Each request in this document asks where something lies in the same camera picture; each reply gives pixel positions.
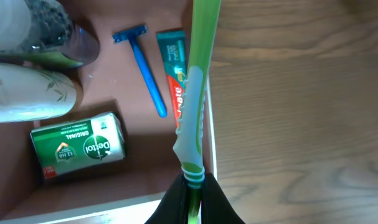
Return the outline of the clear pump soap bottle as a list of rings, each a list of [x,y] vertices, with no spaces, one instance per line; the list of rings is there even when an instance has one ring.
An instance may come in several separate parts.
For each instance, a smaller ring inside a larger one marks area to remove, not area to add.
[[[58,1],[0,0],[0,61],[68,69],[94,62],[99,53],[97,39]]]

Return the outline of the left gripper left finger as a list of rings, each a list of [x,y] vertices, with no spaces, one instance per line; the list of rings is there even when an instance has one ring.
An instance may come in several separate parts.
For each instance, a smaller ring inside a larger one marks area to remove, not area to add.
[[[187,224],[188,198],[187,180],[179,174],[145,224]]]

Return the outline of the blue disposable razor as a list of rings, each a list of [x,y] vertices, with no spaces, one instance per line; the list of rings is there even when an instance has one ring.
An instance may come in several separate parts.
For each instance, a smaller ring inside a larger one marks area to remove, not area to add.
[[[161,118],[165,118],[168,115],[166,106],[155,82],[151,69],[148,65],[148,61],[144,56],[144,53],[139,45],[138,37],[145,34],[147,27],[145,24],[141,24],[130,29],[121,30],[115,32],[112,35],[113,42],[118,44],[123,41],[128,41],[133,51],[133,55],[136,59],[138,68],[142,74],[143,80],[148,88],[148,92],[152,98],[156,111]]]

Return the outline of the white lotion tube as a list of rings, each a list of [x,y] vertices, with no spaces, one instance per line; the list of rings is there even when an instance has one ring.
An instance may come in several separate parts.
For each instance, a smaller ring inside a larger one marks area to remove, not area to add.
[[[0,123],[63,116],[82,98],[82,87],[62,73],[0,63]]]

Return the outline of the green soap bar box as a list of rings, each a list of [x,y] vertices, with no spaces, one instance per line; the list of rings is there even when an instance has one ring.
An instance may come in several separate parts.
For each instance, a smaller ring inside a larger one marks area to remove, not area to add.
[[[30,136],[45,179],[126,157],[121,123],[112,112],[43,126]]]

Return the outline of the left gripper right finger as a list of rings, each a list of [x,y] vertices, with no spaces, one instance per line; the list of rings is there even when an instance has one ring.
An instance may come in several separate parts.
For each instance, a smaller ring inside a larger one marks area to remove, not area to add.
[[[237,215],[212,173],[202,185],[202,224],[245,224]]]

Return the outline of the green white toothbrush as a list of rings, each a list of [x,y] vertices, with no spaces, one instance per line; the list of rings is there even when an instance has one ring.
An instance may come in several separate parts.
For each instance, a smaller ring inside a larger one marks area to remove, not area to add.
[[[184,82],[186,88],[182,95],[177,139],[172,148],[187,181],[188,223],[197,223],[200,213],[201,188],[205,179],[202,144],[204,110],[221,3],[221,0],[193,1],[191,45],[187,79]]]

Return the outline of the Colgate toothpaste tube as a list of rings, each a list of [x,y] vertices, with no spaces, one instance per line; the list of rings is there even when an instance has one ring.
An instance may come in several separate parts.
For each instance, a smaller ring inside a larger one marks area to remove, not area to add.
[[[183,30],[158,32],[156,38],[167,76],[172,111],[176,126],[179,126],[180,107],[183,104],[182,95],[186,89],[184,82],[187,79],[185,34]]]

